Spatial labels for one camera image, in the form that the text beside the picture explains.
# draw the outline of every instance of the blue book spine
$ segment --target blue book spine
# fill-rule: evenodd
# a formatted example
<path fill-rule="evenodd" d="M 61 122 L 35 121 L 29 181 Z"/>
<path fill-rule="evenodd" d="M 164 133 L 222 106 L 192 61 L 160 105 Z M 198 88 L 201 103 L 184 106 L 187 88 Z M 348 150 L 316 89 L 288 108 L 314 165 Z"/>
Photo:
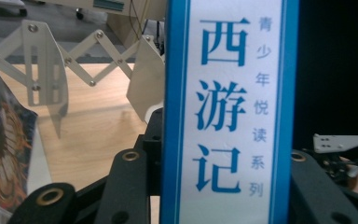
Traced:
<path fill-rule="evenodd" d="M 286 223 L 297 0 L 171 0 L 160 223 Z"/>

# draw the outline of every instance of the wooden floor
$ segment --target wooden floor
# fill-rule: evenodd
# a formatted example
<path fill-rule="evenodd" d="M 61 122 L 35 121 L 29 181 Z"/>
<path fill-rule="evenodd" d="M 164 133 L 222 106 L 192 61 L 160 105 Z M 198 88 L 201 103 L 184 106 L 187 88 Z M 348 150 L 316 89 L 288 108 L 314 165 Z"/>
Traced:
<path fill-rule="evenodd" d="M 16 66 L 24 70 L 23 65 Z M 106 64 L 82 66 L 92 75 Z M 46 107 L 28 106 L 25 87 L 0 74 L 19 101 L 39 115 L 38 126 L 53 182 L 70 183 L 79 190 L 108 175 L 115 155 L 132 148 L 138 134 L 145 133 L 146 124 L 138 118 L 125 96 L 130 81 L 119 68 L 95 87 L 84 83 L 68 68 L 66 73 L 69 110 L 62 119 L 61 138 Z"/>

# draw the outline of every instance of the colorful book cover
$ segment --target colorful book cover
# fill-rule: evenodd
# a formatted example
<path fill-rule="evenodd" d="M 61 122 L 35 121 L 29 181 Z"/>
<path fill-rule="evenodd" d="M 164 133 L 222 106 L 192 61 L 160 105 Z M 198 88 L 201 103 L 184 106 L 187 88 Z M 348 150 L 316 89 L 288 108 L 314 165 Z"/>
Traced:
<path fill-rule="evenodd" d="M 172 0 L 160 223 L 286 223 L 297 0 Z"/>
<path fill-rule="evenodd" d="M 0 78 L 0 223 L 7 223 L 27 196 L 36 118 Z"/>

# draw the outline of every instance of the black metal part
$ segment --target black metal part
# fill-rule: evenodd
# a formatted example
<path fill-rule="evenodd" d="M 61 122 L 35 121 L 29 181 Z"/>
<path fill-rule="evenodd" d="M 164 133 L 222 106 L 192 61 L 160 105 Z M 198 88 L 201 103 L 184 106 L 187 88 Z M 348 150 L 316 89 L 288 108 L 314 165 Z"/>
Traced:
<path fill-rule="evenodd" d="M 76 218 L 75 188 L 66 183 L 53 183 L 34 191 L 17 208 L 8 224 L 74 223 Z"/>
<path fill-rule="evenodd" d="M 358 224 L 358 210 L 307 153 L 293 150 L 290 223 Z"/>
<path fill-rule="evenodd" d="M 134 148 L 115 156 L 107 177 L 78 193 L 68 184 L 44 186 L 25 200 L 9 224 L 149 224 L 149 196 L 160 194 L 161 137 L 159 109 L 153 113 L 145 134 L 138 136 Z M 293 150 L 290 224 L 358 224 L 358 194 L 337 185 L 331 177 L 313 156 Z M 62 188 L 63 197 L 49 206 L 37 205 L 35 198 L 51 188 Z"/>
<path fill-rule="evenodd" d="M 127 149 L 115 156 L 94 223 L 150 223 L 145 152 Z"/>
<path fill-rule="evenodd" d="M 88 185 L 76 193 L 76 205 L 78 209 L 75 223 L 93 223 L 100 207 L 103 190 L 107 176 Z"/>
<path fill-rule="evenodd" d="M 147 154 L 149 195 L 160 194 L 161 183 L 161 139 L 162 139 L 162 108 L 154 111 L 144 135 L 143 150 Z"/>
<path fill-rule="evenodd" d="M 342 161 L 339 153 L 317 153 L 308 150 L 308 153 L 315 159 L 320 167 L 331 177 L 331 179 L 338 185 L 346 186 L 348 184 L 349 171 L 348 165 Z"/>

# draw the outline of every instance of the metal bracket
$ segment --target metal bracket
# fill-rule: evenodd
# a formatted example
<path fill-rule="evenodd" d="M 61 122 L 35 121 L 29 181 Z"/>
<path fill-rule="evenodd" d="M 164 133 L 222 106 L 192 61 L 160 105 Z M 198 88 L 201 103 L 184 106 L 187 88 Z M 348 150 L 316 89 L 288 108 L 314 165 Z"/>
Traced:
<path fill-rule="evenodd" d="M 139 118 L 146 122 L 150 120 L 156 109 L 163 107 L 164 64 L 164 57 L 159 55 L 153 36 L 142 36 L 139 40 L 127 99 L 129 99 Z"/>
<path fill-rule="evenodd" d="M 5 60 L 21 46 L 25 74 Z M 48 26 L 40 21 L 22 21 L 21 27 L 0 43 L 0 70 L 27 88 L 28 105 L 47 106 L 60 136 L 61 119 L 68 111 L 68 85 L 59 47 Z"/>
<path fill-rule="evenodd" d="M 358 135 L 313 135 L 317 153 L 342 152 L 358 147 Z"/>

